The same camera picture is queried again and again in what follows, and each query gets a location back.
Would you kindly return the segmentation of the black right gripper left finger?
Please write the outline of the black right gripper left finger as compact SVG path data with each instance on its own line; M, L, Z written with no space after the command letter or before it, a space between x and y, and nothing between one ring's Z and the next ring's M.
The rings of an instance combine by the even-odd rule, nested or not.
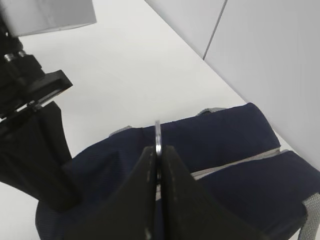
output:
M100 210L69 229L66 240L153 240L157 155L148 146L127 180Z

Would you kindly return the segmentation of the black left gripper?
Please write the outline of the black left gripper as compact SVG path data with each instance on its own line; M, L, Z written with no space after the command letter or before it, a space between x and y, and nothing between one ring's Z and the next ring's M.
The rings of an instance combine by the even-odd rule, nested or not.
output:
M0 34L0 117L42 104L72 87L62 70L45 73L20 40ZM55 102L25 108L0 123L0 181L47 204L69 210L82 194L63 166L72 160Z

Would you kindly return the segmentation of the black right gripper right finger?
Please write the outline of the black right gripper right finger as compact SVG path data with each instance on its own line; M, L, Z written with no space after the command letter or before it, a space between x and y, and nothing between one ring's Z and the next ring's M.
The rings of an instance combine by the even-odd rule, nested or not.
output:
M224 208L191 175L173 146L159 161L165 240L265 240L267 237Z

